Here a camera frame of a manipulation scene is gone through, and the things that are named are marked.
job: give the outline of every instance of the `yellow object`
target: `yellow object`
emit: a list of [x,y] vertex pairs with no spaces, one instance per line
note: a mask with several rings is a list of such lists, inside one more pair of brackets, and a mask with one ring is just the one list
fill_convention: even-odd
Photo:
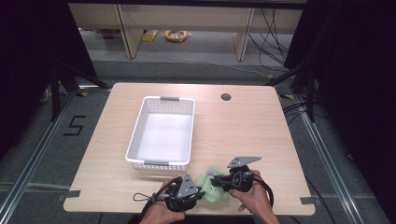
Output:
[[142,41],[154,41],[157,33],[158,30],[147,30],[142,36]]
[[189,36],[187,31],[171,31],[165,32],[165,39],[171,42],[182,42]]

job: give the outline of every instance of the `wrist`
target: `wrist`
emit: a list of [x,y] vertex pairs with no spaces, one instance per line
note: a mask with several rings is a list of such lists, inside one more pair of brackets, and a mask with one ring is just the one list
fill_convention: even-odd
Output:
[[259,214],[259,218],[263,224],[279,224],[273,211],[266,211]]

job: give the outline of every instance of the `white plastic basket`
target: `white plastic basket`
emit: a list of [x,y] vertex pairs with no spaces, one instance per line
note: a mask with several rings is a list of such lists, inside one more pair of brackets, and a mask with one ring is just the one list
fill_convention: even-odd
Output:
[[187,170],[194,108],[191,98],[145,97],[125,159],[136,169]]

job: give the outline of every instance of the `wooden table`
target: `wooden table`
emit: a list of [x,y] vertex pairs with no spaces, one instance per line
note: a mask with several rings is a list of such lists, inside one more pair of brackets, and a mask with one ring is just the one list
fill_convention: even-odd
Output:
[[[223,93],[232,96],[221,99]],[[309,216],[313,204],[276,91],[263,86],[117,83],[110,93],[72,190],[78,197],[66,198],[69,212],[140,213],[144,202],[135,202],[140,192],[151,195],[164,180],[176,177],[148,175],[125,160],[134,124],[145,96],[176,96],[195,99],[189,173],[196,181],[209,166],[225,174],[235,156],[261,156],[249,165],[260,170],[275,195],[277,215]],[[239,213],[240,202],[210,203],[201,200],[188,214],[249,215]]]

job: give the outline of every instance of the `metal frame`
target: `metal frame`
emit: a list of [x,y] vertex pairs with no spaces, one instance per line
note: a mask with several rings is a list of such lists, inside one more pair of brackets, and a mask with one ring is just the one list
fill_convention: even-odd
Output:
[[35,170],[44,157],[56,130],[61,124],[64,118],[64,112],[72,102],[75,95],[75,91],[70,91],[66,94],[58,116],[50,122],[49,127],[35,148],[35,151],[33,152],[29,161],[26,163],[20,177],[15,182],[7,197],[3,200],[0,206],[0,223],[8,223],[9,219],[11,218],[11,215],[17,207],[27,185],[35,174]]
[[[297,103],[302,103],[303,100],[300,95],[296,96]],[[361,212],[358,209],[358,206],[355,203],[352,195],[350,194],[347,185],[345,184],[343,178],[338,172],[337,166],[332,160],[332,156],[330,155],[326,145],[324,144],[320,133],[315,125],[315,122],[311,122],[311,119],[308,117],[306,113],[302,114],[303,121],[305,123],[306,129],[312,137],[312,140],[315,144],[315,147],[318,151],[320,159],[326,169],[327,174],[329,175],[330,180],[332,181],[332,186],[335,189],[335,192],[338,195],[338,198],[341,201],[341,205],[343,205],[344,210],[346,211],[346,216],[349,219],[350,223],[361,224],[364,223]]]

